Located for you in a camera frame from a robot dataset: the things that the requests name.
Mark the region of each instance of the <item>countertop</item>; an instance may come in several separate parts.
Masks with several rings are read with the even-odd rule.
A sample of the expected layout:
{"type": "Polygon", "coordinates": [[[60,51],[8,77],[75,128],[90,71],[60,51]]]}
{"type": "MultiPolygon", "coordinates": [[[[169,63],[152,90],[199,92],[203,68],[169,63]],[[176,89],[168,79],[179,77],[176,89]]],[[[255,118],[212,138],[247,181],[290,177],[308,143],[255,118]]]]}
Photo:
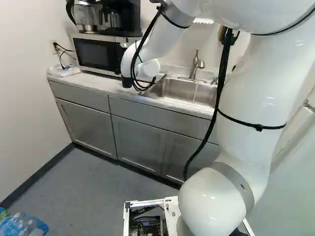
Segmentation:
{"type": "Polygon", "coordinates": [[[47,79],[78,88],[99,92],[105,95],[118,97],[154,107],[159,107],[183,114],[211,119],[214,109],[196,103],[185,102],[170,98],[148,98],[138,95],[139,92],[134,88],[123,88],[122,81],[94,74],[80,72],[68,77],[54,77],[47,75],[47,79]]]}

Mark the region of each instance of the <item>wall outlet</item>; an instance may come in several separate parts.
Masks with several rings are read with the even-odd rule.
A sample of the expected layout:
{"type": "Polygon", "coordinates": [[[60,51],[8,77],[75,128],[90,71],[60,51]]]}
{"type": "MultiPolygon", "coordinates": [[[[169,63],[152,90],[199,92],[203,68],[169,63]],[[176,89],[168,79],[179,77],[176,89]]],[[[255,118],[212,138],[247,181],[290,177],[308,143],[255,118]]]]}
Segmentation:
{"type": "Polygon", "coordinates": [[[55,46],[54,46],[54,43],[56,43],[55,40],[49,40],[49,43],[50,43],[50,47],[51,47],[51,52],[52,54],[57,54],[58,51],[56,50],[55,46]]]}

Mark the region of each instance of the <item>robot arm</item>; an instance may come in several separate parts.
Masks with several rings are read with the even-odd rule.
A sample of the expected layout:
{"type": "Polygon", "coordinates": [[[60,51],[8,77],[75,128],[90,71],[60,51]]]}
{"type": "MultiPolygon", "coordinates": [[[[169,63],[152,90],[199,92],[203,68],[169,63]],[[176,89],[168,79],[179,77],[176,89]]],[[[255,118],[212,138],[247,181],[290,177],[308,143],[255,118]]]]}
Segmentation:
{"type": "MultiPolygon", "coordinates": [[[[137,77],[147,76],[154,77],[159,73],[160,65],[156,58],[163,57],[174,48],[186,29],[192,24],[195,17],[200,13],[198,4],[195,9],[191,9],[187,13],[181,11],[174,3],[168,2],[164,6],[164,10],[158,17],[152,32],[145,41],[139,56],[135,62],[135,74],[137,77]]],[[[125,52],[122,63],[121,72],[123,80],[129,80],[127,87],[131,87],[130,67],[132,58],[139,47],[140,42],[132,44],[125,52]]]]}
{"type": "MultiPolygon", "coordinates": [[[[242,61],[225,84],[217,135],[222,152],[215,163],[193,175],[179,194],[185,223],[195,236],[228,236],[261,198],[270,163],[299,89],[315,59],[314,0],[172,0],[168,16],[177,25],[201,12],[233,29],[253,32],[242,61]]],[[[158,62],[185,29],[159,17],[140,52],[158,72],[158,62]]],[[[130,78],[132,45],[122,61],[130,78]]]]}

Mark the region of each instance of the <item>microwave door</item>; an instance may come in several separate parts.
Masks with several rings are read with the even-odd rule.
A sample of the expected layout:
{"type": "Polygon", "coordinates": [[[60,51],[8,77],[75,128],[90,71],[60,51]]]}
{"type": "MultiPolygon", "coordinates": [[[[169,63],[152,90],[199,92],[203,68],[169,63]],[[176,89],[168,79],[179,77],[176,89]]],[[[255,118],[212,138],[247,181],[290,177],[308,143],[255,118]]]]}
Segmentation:
{"type": "Polygon", "coordinates": [[[125,49],[120,43],[74,38],[74,47],[80,66],[120,74],[121,58],[125,49]]]}

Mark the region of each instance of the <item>gray carpet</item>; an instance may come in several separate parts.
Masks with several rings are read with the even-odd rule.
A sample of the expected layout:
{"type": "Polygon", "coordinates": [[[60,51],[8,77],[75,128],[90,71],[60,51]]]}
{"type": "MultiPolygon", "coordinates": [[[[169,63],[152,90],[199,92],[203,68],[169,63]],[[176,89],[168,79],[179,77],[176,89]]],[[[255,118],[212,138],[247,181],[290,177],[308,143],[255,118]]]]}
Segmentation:
{"type": "Polygon", "coordinates": [[[79,149],[73,150],[10,209],[46,222],[50,236],[122,236],[124,202],[178,191],[79,149]]]}

